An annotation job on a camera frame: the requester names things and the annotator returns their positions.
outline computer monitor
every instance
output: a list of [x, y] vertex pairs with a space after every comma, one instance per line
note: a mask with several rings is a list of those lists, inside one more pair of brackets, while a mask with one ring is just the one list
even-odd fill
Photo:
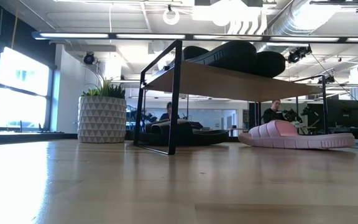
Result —
[[327, 100], [328, 127], [358, 128], [357, 100]]

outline man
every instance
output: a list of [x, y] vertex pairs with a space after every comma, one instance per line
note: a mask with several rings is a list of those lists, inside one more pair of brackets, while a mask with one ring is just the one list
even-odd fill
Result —
[[167, 103], [167, 112], [161, 115], [160, 121], [165, 119], [171, 119], [172, 102]]
[[264, 119], [264, 123], [269, 123], [273, 120], [282, 120], [285, 121], [285, 118], [283, 116], [283, 112], [279, 111], [278, 109], [280, 109], [280, 105], [281, 105], [281, 101], [280, 100], [273, 100], [272, 101], [272, 106], [265, 110], [264, 115], [263, 115], [263, 119]]

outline air duct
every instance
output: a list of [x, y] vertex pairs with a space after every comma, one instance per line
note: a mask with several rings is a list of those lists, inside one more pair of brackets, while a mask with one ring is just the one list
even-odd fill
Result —
[[[266, 35], [310, 35], [317, 28], [325, 24], [339, 9], [339, 6], [311, 5], [310, 0], [294, 0], [283, 14], [269, 27]], [[283, 53], [288, 47], [268, 46], [256, 43], [260, 51], [274, 51]]]

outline plant pot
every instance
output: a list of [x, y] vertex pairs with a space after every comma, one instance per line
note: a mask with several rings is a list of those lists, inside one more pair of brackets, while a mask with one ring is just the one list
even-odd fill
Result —
[[78, 103], [78, 140], [85, 143], [124, 142], [126, 101], [108, 96], [81, 96]]

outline ceiling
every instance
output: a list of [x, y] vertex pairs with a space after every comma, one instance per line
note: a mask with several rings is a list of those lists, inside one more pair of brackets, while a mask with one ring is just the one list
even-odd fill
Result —
[[[268, 22], [289, 2], [277, 0], [277, 6], [268, 11]], [[224, 34], [228, 26], [219, 27], [211, 21], [194, 21], [191, 7], [181, 7], [180, 20], [171, 26], [162, 19], [164, 6], [85, 4], [83, 2], [56, 2], [54, 0], [0, 0], [0, 5], [9, 12], [19, 12], [19, 17], [35, 29], [43, 32], [154, 32], [154, 33], [195, 33]], [[358, 13], [356, 8], [342, 8], [315, 30], [313, 35], [358, 35]], [[136, 77], [150, 62], [150, 41], [128, 40], [81, 40], [70, 45], [96, 46], [115, 45], [126, 61], [122, 68], [124, 75]], [[184, 42], [185, 46], [197, 45], [213, 49], [222, 42]], [[334, 68], [336, 79], [345, 82], [349, 68], [358, 62], [358, 45], [354, 44], [312, 44], [311, 48], [325, 69]], [[101, 57], [109, 52], [100, 52]], [[315, 58], [307, 57], [295, 65], [288, 65], [281, 79], [294, 80], [309, 77], [324, 71]]]

